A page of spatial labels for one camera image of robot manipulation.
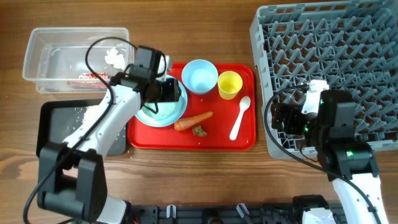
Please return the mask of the light blue bowl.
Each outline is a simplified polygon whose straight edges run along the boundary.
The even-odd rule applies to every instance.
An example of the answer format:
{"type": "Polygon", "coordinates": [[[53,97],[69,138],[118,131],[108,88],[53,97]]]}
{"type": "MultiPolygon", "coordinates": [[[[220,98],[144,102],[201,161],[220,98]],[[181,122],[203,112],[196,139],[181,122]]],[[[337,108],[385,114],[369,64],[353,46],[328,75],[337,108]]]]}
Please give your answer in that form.
{"type": "Polygon", "coordinates": [[[188,62],[182,70],[182,82],[192,93],[204,95],[211,91],[218,81],[218,71],[209,61],[203,59],[188,62]]]}

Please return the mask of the white plastic spoon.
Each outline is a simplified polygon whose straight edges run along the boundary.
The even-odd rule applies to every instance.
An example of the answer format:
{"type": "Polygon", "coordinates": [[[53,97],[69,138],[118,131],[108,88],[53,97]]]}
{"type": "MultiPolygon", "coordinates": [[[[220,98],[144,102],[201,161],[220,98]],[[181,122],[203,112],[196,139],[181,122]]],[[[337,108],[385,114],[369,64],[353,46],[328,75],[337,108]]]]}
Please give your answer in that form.
{"type": "Polygon", "coordinates": [[[238,117],[236,118],[236,121],[235,121],[233,128],[229,135],[230,140],[232,140],[232,141],[236,140],[238,133],[239,133],[240,125],[241,125],[241,122],[243,119],[243,114],[250,107],[250,105],[251,105],[250,97],[244,96],[241,98],[241,101],[239,102],[239,114],[238,114],[238,117]]]}

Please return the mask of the white tissue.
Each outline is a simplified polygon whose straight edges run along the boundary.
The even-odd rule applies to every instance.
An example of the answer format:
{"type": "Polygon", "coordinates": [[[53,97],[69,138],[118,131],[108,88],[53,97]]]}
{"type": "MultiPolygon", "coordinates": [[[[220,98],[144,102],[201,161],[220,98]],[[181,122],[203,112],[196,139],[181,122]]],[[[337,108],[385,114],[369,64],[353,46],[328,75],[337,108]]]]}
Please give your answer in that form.
{"type": "Polygon", "coordinates": [[[106,51],[104,59],[107,64],[112,65],[116,69],[125,68],[124,55],[120,54],[114,47],[106,51]]]}

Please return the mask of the yellow plastic cup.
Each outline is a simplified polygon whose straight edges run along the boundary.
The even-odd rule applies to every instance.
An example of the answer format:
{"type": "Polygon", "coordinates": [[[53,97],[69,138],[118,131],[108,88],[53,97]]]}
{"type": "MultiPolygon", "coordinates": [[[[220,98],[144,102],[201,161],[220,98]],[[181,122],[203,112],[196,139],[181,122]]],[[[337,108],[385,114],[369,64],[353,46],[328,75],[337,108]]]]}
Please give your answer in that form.
{"type": "Polygon", "coordinates": [[[242,87],[243,79],[236,72],[226,71],[218,78],[218,91],[224,100],[232,100],[242,87]]]}

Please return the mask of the red snack wrapper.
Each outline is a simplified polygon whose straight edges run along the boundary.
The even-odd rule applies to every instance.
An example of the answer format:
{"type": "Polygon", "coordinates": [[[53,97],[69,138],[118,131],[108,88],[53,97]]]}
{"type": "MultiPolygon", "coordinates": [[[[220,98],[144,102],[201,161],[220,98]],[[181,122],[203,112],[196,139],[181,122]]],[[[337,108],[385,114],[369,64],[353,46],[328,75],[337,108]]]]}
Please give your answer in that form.
{"type": "Polygon", "coordinates": [[[82,73],[78,77],[78,81],[67,82],[67,85],[71,88],[77,89],[105,89],[105,85],[97,79],[93,73],[82,73]]]}

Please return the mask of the rice with peanut shells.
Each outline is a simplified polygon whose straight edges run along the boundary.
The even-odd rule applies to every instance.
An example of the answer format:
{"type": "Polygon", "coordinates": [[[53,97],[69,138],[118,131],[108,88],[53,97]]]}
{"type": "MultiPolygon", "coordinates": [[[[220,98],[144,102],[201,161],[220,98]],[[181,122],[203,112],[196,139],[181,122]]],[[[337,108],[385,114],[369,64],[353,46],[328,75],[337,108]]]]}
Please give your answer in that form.
{"type": "MultiPolygon", "coordinates": [[[[72,107],[71,118],[67,126],[70,136],[76,134],[76,137],[82,137],[87,130],[98,120],[104,112],[104,107],[94,106],[76,106],[72,107]]],[[[126,140],[126,125],[116,121],[114,113],[109,112],[99,125],[90,133],[88,138],[94,140],[111,139],[115,142],[126,140]]]]}

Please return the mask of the green small bowl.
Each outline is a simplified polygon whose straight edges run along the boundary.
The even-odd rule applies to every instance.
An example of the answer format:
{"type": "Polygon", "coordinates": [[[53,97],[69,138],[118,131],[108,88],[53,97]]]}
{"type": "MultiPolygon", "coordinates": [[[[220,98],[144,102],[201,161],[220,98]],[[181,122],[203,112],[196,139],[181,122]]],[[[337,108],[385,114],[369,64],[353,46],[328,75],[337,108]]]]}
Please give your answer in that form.
{"type": "Polygon", "coordinates": [[[168,103],[145,103],[142,108],[143,113],[154,119],[160,120],[171,116],[177,107],[177,102],[168,103]]]}

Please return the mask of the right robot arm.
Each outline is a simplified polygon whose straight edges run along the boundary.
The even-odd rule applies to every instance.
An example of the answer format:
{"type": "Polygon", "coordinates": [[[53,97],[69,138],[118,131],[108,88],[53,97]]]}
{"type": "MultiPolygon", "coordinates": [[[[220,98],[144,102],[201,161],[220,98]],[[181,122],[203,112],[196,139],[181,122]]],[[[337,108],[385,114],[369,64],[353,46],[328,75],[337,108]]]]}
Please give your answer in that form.
{"type": "Polygon", "coordinates": [[[355,102],[351,94],[323,90],[314,103],[316,113],[302,114],[302,105],[270,99],[264,109],[272,116],[264,121],[266,131],[302,135],[306,144],[315,147],[317,165],[288,155],[327,174],[348,223],[387,223],[376,157],[367,142],[355,137],[355,102]]]}

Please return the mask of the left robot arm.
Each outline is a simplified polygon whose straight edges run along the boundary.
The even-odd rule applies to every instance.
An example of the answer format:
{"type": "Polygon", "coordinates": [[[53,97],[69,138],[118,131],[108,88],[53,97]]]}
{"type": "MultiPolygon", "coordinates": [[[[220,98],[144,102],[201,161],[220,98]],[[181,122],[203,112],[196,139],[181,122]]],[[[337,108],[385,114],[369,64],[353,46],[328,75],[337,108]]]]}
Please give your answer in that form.
{"type": "Polygon", "coordinates": [[[87,223],[129,223],[131,204],[108,194],[104,158],[125,124],[146,103],[178,101],[176,80],[166,77],[170,57],[140,46],[137,60],[109,81],[93,115],[61,143],[39,148],[39,178],[27,203],[87,223]]]}

